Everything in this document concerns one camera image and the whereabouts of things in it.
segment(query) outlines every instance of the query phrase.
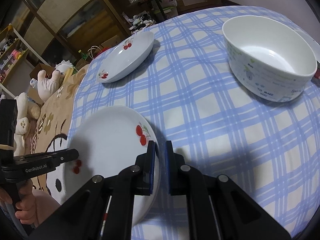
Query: tablecloth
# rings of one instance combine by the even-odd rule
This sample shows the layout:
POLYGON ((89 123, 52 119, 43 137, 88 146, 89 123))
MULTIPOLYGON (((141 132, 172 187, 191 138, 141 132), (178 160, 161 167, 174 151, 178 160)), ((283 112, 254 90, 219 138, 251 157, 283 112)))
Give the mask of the tablecloth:
MULTIPOLYGON (((202 173, 226 174, 292 236, 319 206, 320 96, 309 82, 297 99, 274 103, 257 97, 232 74, 222 24, 260 15, 300 29, 260 7, 230 6, 184 14, 152 26, 153 50, 124 79, 101 84, 96 74, 111 50, 91 62, 76 93, 68 141, 102 107, 128 106, 164 142, 202 173)), ((168 195, 165 170, 155 203, 132 230, 132 239, 188 239, 185 197, 168 195)))

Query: human hand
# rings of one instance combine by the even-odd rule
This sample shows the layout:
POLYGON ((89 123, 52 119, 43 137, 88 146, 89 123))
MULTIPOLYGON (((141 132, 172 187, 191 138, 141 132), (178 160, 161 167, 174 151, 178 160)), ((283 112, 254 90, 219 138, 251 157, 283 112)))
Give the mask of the human hand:
MULTIPOLYGON (((36 222, 36 199, 32 194, 32 188, 32 180, 29 179, 19 190, 19 193, 24 195, 23 199, 16 203, 16 208, 20 209, 20 211, 15 213, 16 218, 19 219, 22 224, 26 225, 31 225, 36 222)), ((9 194, 2 188, 0 188, 0 200, 12 204, 12 199, 9 194)))

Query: cherry plate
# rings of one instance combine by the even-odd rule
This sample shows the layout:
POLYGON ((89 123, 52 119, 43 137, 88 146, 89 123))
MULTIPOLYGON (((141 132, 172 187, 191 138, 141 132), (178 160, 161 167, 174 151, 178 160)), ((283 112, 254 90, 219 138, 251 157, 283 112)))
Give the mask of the cherry plate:
MULTIPOLYGON (((157 143, 155 133, 147 120, 131 108, 110 106, 92 114, 79 126, 70 142, 69 148, 79 151, 81 165, 76 162, 64 165, 66 197, 73 195, 94 175, 111 177, 134 165, 136 157, 146 153, 149 140, 157 143)), ((132 226, 149 211, 159 182, 159 159, 156 157, 153 193, 134 197, 132 226)))
POLYGON ((150 54, 154 40, 152 32, 139 32, 121 42, 102 60, 97 81, 111 83, 129 75, 150 54))

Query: cherry pattern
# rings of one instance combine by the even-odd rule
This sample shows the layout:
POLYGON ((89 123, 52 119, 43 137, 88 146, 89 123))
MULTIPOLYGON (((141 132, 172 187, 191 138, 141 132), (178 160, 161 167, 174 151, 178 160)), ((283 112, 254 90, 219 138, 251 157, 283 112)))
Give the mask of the cherry pattern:
POLYGON ((74 174, 79 174, 81 166, 82 166, 82 161, 81 160, 75 160, 75 166, 73 166, 72 172, 74 174))
POLYGON ((102 70, 102 71, 98 74, 98 76, 99 76, 100 78, 102 78, 102 79, 106 79, 108 75, 109 75, 109 73, 106 72, 105 70, 102 70))
POLYGON ((124 42, 123 49, 126 50, 132 46, 133 39, 128 39, 124 42))
POLYGON ((148 128, 139 122, 139 125, 137 125, 136 127, 136 134, 140 137, 141 145, 146 146, 149 141, 149 138, 151 137, 148 128))

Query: white bowl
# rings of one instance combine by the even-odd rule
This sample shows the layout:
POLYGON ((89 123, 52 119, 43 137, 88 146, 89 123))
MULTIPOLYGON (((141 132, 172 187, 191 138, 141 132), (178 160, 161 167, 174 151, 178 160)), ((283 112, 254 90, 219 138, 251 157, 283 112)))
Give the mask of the white bowl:
POLYGON ((155 36, 139 32, 121 42, 101 63, 97 81, 111 83, 134 71, 150 54, 155 36))
POLYGON ((320 62, 320 45, 318 42, 316 42, 309 34, 303 31, 296 31, 296 33, 299 34, 309 44, 316 56, 316 60, 320 62))
POLYGON ((261 16, 239 16, 222 26, 230 68, 252 93, 275 102, 300 95, 317 70, 315 55, 294 30, 261 16))

